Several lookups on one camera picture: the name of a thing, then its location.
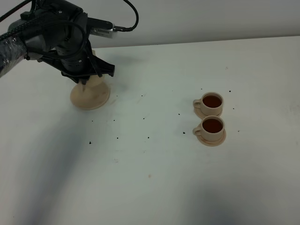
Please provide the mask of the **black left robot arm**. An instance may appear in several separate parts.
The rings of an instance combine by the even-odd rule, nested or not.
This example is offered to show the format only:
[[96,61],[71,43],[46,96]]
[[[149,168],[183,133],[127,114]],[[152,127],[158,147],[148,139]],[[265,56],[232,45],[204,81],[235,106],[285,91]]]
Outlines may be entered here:
[[91,76],[114,76],[115,66],[92,53],[90,35],[112,30],[111,22],[89,18],[66,0],[34,0],[29,12],[0,37],[0,75],[22,60],[45,62],[84,84]]

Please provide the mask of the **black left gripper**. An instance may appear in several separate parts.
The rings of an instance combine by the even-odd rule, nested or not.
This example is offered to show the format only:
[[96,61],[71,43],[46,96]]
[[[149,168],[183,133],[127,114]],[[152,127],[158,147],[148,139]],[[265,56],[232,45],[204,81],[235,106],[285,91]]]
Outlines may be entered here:
[[[58,56],[67,56],[75,53],[81,45],[81,41],[69,39],[55,47]],[[83,85],[89,80],[90,75],[109,75],[114,77],[115,65],[110,64],[94,54],[90,46],[90,41],[87,39],[85,47],[73,57],[66,59],[54,59],[47,56],[42,56],[37,60],[45,62],[51,67],[59,70],[61,75]]]

